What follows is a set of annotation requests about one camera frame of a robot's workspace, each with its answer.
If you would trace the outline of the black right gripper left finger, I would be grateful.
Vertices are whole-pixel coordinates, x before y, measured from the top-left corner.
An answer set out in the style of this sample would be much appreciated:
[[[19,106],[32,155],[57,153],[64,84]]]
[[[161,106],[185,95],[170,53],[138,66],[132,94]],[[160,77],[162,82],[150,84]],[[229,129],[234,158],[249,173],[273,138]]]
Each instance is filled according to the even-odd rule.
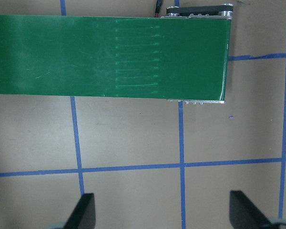
[[[81,196],[76,207],[64,224],[64,229],[94,229],[96,225],[95,199],[93,193]]]

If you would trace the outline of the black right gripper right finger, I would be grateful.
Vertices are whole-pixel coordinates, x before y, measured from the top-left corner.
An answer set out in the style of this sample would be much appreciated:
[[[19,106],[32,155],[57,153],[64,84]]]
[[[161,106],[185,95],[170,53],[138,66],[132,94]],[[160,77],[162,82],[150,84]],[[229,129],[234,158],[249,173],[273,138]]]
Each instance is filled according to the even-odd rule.
[[[240,190],[229,195],[229,220],[234,229],[269,229],[269,219]]]

